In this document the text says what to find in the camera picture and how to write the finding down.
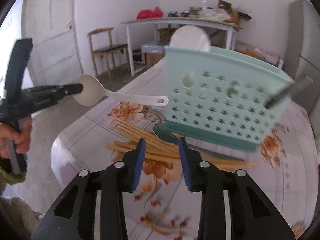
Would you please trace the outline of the person left hand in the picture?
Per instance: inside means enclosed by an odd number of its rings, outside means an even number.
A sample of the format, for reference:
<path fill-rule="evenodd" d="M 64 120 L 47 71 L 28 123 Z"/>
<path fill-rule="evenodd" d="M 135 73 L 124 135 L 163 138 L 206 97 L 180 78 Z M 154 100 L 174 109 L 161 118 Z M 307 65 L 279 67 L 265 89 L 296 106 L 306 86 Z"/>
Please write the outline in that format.
<path fill-rule="evenodd" d="M 21 132 L 17 132 L 8 124 L 1 124 L 1 158 L 10 158 L 6 139 L 12 140 L 16 146 L 17 153 L 27 153 L 30 148 L 31 130 L 32 130 L 32 117 L 23 119 Z"/>

